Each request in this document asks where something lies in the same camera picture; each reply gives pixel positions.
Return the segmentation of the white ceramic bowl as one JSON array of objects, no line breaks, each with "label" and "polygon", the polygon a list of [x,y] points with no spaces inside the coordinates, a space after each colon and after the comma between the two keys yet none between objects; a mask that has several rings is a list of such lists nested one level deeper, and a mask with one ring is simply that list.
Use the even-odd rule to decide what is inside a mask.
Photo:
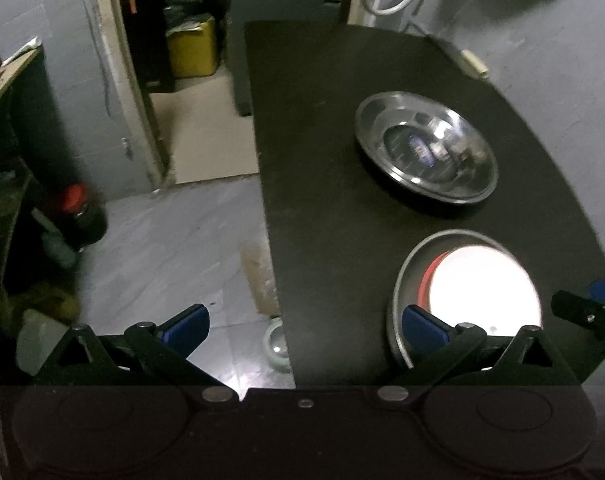
[{"label": "white ceramic bowl", "polygon": [[483,245],[454,248],[433,260],[416,303],[444,323],[473,323],[490,336],[514,336],[520,327],[542,324],[541,300],[527,271]]}]

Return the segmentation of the deep steel bowl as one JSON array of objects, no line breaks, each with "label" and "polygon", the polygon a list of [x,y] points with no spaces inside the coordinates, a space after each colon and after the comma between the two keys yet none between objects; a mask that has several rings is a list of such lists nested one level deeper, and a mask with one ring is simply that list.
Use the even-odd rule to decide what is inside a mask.
[{"label": "deep steel bowl", "polygon": [[[448,250],[466,245],[483,245],[493,247],[516,259],[515,256],[513,256],[496,240],[493,240],[492,238],[478,232],[456,229],[440,231],[432,234],[419,242],[404,260],[397,279],[395,280],[395,288],[393,289],[390,304],[387,310],[387,322],[391,307],[398,307],[400,310],[403,310],[409,304],[417,305],[416,300],[419,282],[425,274],[429,264],[432,263],[433,260]],[[490,337],[492,337],[496,342],[500,342],[506,337],[513,336]]]}]

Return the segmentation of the steel plate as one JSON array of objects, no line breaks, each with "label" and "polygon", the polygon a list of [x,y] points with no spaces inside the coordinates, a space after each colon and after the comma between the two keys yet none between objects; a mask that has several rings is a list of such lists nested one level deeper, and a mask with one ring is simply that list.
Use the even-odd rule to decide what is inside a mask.
[{"label": "steel plate", "polygon": [[409,92],[376,93],[360,103],[354,125],[367,157],[412,192],[471,205],[497,187],[499,165],[488,141],[439,102]]}]

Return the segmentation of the red-capped dark jar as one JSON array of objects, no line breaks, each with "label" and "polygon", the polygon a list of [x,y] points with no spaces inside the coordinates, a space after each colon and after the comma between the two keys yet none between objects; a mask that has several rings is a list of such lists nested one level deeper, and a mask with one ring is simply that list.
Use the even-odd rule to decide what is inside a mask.
[{"label": "red-capped dark jar", "polygon": [[80,250],[98,242],[106,231],[104,208],[89,188],[82,183],[66,188],[62,201],[62,232],[68,244]]}]

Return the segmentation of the cream rolled cloth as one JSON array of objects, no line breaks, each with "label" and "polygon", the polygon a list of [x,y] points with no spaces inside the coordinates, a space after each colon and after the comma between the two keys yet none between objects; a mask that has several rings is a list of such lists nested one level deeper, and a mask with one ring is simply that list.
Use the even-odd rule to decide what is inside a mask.
[{"label": "cream rolled cloth", "polygon": [[481,58],[479,58],[477,54],[468,49],[463,49],[461,52],[459,52],[459,55],[461,55],[463,68],[466,70],[468,76],[481,80],[489,78],[489,67],[481,60]]}]

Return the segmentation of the cleaver knife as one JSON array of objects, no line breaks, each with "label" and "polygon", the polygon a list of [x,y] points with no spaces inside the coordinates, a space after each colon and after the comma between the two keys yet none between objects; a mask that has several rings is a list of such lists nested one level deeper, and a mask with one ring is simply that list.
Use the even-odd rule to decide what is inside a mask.
[{"label": "cleaver knife", "polygon": [[451,60],[457,65],[459,66],[459,68],[461,70],[464,70],[463,68],[463,64],[461,61],[461,55],[459,55],[459,52],[461,52],[463,49],[455,47],[454,44],[452,44],[452,42],[441,39],[435,35],[432,34],[428,34],[427,38],[433,42],[434,44],[436,44],[436,46],[438,48],[440,48],[449,58],[451,58]]}]

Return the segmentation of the yellow bin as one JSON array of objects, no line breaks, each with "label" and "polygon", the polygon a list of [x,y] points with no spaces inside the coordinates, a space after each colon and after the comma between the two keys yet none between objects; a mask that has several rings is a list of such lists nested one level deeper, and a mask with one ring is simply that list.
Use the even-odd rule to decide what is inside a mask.
[{"label": "yellow bin", "polygon": [[214,18],[195,16],[166,33],[173,76],[179,79],[212,76],[218,69]]}]

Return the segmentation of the wooden side shelf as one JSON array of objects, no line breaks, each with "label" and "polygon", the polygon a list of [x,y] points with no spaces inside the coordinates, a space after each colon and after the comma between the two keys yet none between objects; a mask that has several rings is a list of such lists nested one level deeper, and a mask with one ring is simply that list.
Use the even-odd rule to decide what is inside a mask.
[{"label": "wooden side shelf", "polygon": [[17,77],[36,59],[41,51],[42,40],[34,37],[16,51],[0,67],[0,99],[11,88]]}]

